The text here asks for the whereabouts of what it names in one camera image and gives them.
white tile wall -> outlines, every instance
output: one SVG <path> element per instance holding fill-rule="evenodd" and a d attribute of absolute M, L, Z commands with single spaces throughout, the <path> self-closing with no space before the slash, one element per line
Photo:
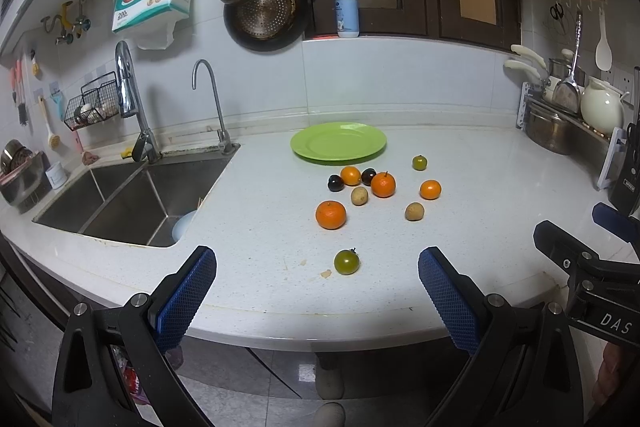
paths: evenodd
<path fill-rule="evenodd" d="M 559 55 L 563 46 L 561 28 L 548 15 L 554 1 L 522 0 L 522 42 L 545 57 Z M 625 13 L 640 15 L 636 8 Z M 612 31 L 620 20 L 625 20 L 613 11 Z M 40 86 L 48 94 L 48 83 L 57 81 L 68 100 L 79 94 L 87 80 L 101 71 L 113 70 L 119 37 L 111 32 L 112 0 L 91 0 L 87 13 L 92 20 L 91 30 L 70 46 L 53 45 L 54 35 L 40 30 L 25 39 L 25 48 L 37 47 L 43 70 L 41 80 L 28 78 L 30 92 Z M 255 54 L 229 38 L 222 15 L 219 0 L 193 0 L 189 18 L 178 22 L 175 41 L 166 51 L 142 51 L 132 46 L 143 103 L 153 127 L 191 122 L 203 122 L 206 127 L 209 123 L 205 122 L 214 117 L 206 71 L 200 70 L 197 91 L 190 87 L 191 68 L 201 57 L 211 62 L 216 73 L 224 115 L 236 123 L 305 114 L 313 115 L 312 120 L 316 121 L 323 118 L 322 113 L 336 111 L 358 118 L 359 113 L 375 109 L 405 111 L 407 115 L 434 109 L 508 115 L 515 113 L 520 86 L 527 80 L 522 72 L 503 68 L 508 54 L 424 39 L 299 41 L 280 52 Z M 635 22 L 625 20 L 625 28 L 625 39 L 618 40 L 626 42 L 627 50 L 635 49 L 640 18 Z M 623 45 L 618 40 L 610 40 L 612 49 Z M 588 64 L 590 73 L 595 68 L 592 41 L 593 38 L 586 39 L 582 53 L 583 67 Z M 618 56 L 621 55 L 614 49 L 614 60 Z M 621 71 L 632 71 L 623 61 L 616 66 Z M 0 140 L 20 135 L 33 144 L 43 142 L 46 131 L 35 108 L 30 107 L 31 126 L 16 129 L 17 114 L 10 95 L 2 87 L 0 94 Z M 32 103 L 33 95 L 28 99 Z M 47 106 L 54 131 L 69 147 L 61 149 L 59 156 L 64 157 L 72 151 L 72 136 L 55 118 L 50 99 Z M 90 146 L 136 132 L 134 118 L 122 121 L 116 117 L 82 130 L 80 136 L 85 146 Z"/>

blue textured grip pad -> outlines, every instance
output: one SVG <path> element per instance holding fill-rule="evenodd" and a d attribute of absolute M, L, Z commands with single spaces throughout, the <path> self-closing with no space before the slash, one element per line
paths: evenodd
<path fill-rule="evenodd" d="M 634 243 L 638 240 L 638 229 L 632 218 L 625 217 L 608 204 L 598 203 L 591 211 L 593 222 L 617 235 L 622 241 Z"/>
<path fill-rule="evenodd" d="M 429 247 L 418 257 L 418 275 L 458 349 L 473 355 L 482 336 L 476 314 L 460 295 Z"/>
<path fill-rule="evenodd" d="M 160 353 L 180 344 L 216 277 L 216 256 L 207 248 L 156 318 L 154 338 Z"/>

bowl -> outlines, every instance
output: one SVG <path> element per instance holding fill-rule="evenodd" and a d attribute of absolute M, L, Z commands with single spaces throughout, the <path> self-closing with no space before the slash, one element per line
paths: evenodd
<path fill-rule="evenodd" d="M 42 183 L 44 163 L 42 151 L 31 154 L 17 169 L 0 177 L 0 192 L 11 206 L 17 206 Z"/>
<path fill-rule="evenodd" d="M 196 215 L 196 211 L 194 210 L 193 212 L 189 212 L 189 214 L 182 216 L 177 221 L 177 223 L 175 223 L 174 229 L 171 231 L 171 236 L 174 238 L 174 241 L 176 243 L 180 241 L 180 239 L 184 235 L 184 232 L 187 230 L 187 227 L 189 226 L 191 219 L 193 219 L 193 216 L 195 215 Z"/>
<path fill-rule="evenodd" d="M 25 149 L 25 147 L 18 140 L 9 140 L 7 142 L 0 154 L 0 171 L 2 171 L 2 174 L 9 174 L 16 167 L 12 165 L 12 161 L 21 149 Z"/>

stainless steel sink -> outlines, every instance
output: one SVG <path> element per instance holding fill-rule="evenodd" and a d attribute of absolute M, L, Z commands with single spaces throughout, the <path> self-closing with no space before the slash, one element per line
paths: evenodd
<path fill-rule="evenodd" d="M 207 152 L 91 169 L 34 222 L 122 243 L 170 247 L 174 224 L 197 209 L 231 156 Z"/>

kitchen counter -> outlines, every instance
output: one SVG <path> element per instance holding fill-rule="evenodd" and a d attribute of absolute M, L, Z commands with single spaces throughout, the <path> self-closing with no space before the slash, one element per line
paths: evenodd
<path fill-rule="evenodd" d="M 111 307 L 151 293 L 194 248 L 206 245 L 216 254 L 218 273 L 188 335 L 290 351 L 372 349 L 446 335 L 418 279 L 418 254 L 426 247 L 438 246 L 483 292 L 501 293 L 512 305 L 548 298 L 566 281 L 533 245 L 540 221 L 563 227 L 603 259 L 631 252 L 591 220 L 606 193 L 593 188 L 587 169 L 519 130 L 382 129 L 386 150 L 356 165 L 390 172 L 398 188 L 391 198 L 370 195 L 364 206 L 351 204 L 350 187 L 327 189 L 340 167 L 297 158 L 289 148 L 294 133 L 283 132 L 239 139 L 242 147 L 172 247 L 125 245 L 33 223 L 54 194 L 23 215 L 6 209 L 0 228 L 42 269 Z M 418 154 L 428 158 L 426 171 L 411 167 Z M 424 201 L 418 188 L 430 178 L 442 184 L 442 195 Z M 316 223 L 324 200 L 346 207 L 341 229 Z M 423 220 L 404 219 L 412 201 L 423 204 Z M 355 248 L 362 261 L 348 277 L 333 266 L 345 248 Z M 327 269 L 332 273 L 323 277 Z"/>

